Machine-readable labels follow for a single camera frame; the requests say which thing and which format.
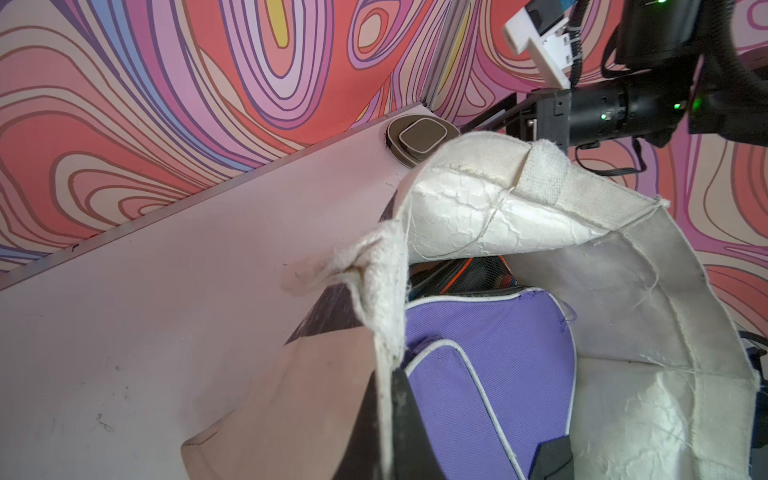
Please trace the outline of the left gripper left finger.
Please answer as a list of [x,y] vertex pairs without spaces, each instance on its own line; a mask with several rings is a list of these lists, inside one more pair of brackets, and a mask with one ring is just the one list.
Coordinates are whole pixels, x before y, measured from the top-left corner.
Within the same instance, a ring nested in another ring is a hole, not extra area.
[[377,381],[376,375],[372,373],[333,480],[381,478]]

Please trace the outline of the white canvas tote bag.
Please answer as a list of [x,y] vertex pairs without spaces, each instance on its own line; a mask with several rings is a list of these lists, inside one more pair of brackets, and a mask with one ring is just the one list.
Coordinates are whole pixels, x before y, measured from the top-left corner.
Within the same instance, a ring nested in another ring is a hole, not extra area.
[[393,479],[392,375],[412,266],[501,256],[551,293],[576,352],[571,479],[746,479],[760,381],[693,249],[652,199],[551,142],[470,133],[399,185],[375,228],[284,272],[321,297],[233,412],[187,440],[192,479],[333,479],[376,375]]

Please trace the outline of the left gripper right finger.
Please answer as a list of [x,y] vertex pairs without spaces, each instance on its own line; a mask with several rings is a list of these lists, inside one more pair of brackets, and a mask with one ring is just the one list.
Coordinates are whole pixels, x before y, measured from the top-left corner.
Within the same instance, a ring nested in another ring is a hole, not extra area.
[[445,479],[403,369],[393,372],[392,402],[394,449],[392,478],[398,480]]

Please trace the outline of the green paddle case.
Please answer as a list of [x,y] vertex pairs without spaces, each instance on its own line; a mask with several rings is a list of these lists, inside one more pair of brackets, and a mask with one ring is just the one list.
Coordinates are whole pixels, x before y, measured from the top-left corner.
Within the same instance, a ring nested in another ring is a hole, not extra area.
[[460,134],[457,127],[439,117],[404,115],[387,125],[385,144],[398,162],[413,169]]

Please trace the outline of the black red paddle case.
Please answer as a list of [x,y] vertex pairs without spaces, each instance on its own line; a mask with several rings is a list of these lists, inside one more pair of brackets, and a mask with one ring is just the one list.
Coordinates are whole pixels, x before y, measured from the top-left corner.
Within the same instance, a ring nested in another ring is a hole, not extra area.
[[416,264],[410,269],[408,299],[449,295],[485,296],[520,286],[501,256]]

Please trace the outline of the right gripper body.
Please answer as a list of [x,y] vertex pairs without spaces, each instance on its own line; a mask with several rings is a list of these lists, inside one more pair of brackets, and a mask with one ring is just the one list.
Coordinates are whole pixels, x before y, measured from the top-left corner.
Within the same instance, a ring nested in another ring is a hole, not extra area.
[[629,116],[628,89],[598,83],[573,90],[537,89],[523,99],[512,93],[460,131],[503,131],[526,142],[548,140],[566,151],[619,137]]

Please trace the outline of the purple paddle case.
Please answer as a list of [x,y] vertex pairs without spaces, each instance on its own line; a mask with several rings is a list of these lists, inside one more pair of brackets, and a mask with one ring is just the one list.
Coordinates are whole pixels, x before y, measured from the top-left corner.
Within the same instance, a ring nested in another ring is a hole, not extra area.
[[573,478],[576,352],[551,293],[424,298],[406,320],[403,369],[446,478]]

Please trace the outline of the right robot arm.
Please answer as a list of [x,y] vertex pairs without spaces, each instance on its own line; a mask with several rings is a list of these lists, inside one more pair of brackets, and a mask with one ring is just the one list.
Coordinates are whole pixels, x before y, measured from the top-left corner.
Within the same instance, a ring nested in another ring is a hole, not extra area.
[[525,99],[508,96],[467,131],[546,139],[561,149],[618,138],[662,147],[681,121],[692,134],[767,142],[767,51],[738,53],[730,1],[628,1],[609,37],[601,79],[584,76],[583,1],[530,1],[504,26],[544,80]]

